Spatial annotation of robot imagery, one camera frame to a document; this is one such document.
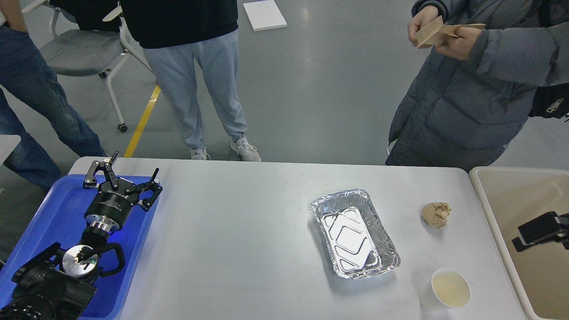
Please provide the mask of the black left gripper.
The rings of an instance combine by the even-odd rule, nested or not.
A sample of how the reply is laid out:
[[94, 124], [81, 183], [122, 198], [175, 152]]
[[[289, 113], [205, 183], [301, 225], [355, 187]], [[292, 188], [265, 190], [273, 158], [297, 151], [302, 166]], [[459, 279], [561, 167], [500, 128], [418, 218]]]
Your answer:
[[[83, 188], [97, 188], [97, 194], [84, 214], [87, 225], [98, 225], [106, 232], [122, 230], [135, 205], [149, 212], [163, 190], [156, 178], [159, 168], [155, 169], [148, 182], [142, 184], [134, 184], [130, 180], [118, 181], [112, 170], [118, 155], [119, 151], [115, 151], [102, 161], [94, 160], [83, 180]], [[103, 172], [105, 182], [98, 182], [95, 177], [98, 172]]]

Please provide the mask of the person left hand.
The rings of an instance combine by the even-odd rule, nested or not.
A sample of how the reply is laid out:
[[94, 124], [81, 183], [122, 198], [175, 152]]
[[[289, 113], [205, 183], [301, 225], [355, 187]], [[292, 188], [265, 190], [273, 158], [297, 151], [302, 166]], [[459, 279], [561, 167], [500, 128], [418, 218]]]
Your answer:
[[468, 61], [481, 33], [482, 30], [477, 28], [459, 27], [455, 30], [458, 37], [451, 37], [445, 43], [435, 45], [435, 51], [459, 61]]

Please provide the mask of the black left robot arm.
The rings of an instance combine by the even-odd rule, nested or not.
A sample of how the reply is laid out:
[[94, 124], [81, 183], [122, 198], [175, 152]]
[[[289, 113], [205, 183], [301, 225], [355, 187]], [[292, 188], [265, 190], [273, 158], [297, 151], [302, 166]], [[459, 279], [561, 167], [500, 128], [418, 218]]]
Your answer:
[[118, 153], [49, 191], [1, 271], [3, 320], [109, 320], [124, 303], [154, 203], [151, 177], [116, 176]]

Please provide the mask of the person right hand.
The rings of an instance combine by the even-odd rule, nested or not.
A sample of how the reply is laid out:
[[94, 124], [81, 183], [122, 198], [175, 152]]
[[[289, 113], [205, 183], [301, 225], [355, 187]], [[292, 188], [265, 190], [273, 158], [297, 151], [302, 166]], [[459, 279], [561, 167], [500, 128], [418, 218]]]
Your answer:
[[436, 6], [427, 5], [423, 9], [420, 9], [415, 16], [413, 16], [407, 25], [408, 38], [409, 41], [416, 48], [429, 48], [432, 45], [423, 44], [418, 45], [418, 39], [416, 33], [424, 26], [430, 24], [439, 16], [439, 10]]

